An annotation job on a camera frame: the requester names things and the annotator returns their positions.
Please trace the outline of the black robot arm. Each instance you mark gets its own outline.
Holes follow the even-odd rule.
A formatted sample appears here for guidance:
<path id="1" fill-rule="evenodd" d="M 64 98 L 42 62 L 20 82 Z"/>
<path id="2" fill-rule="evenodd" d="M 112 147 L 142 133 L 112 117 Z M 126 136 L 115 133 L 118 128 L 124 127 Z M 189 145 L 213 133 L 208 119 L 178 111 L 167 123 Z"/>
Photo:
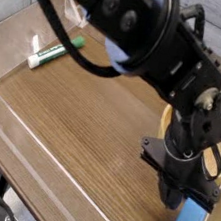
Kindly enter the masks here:
<path id="1" fill-rule="evenodd" d="M 80 56 L 82 67 L 100 77 L 139 76 L 172 107 L 163 138 L 142 140 L 161 201 L 175 209 L 187 197 L 212 211 L 221 193 L 204 152 L 221 143 L 221 72 L 204 42 L 204 8 L 183 8 L 180 0 L 76 1 L 106 36 L 111 58 L 101 67 Z"/>

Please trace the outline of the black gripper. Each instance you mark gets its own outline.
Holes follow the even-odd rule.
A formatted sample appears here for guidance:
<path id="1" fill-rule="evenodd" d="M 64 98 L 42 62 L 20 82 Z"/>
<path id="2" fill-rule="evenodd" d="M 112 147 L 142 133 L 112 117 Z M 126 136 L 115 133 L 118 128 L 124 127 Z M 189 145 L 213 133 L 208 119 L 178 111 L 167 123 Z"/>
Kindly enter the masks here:
<path id="1" fill-rule="evenodd" d="M 208 173 L 203 153 L 192 158 L 178 158 L 164 139 L 142 138 L 141 157 L 157 171 L 160 199 L 167 209 L 176 210 L 183 199 L 192 199 L 211 213 L 220 200 L 216 176 Z"/>

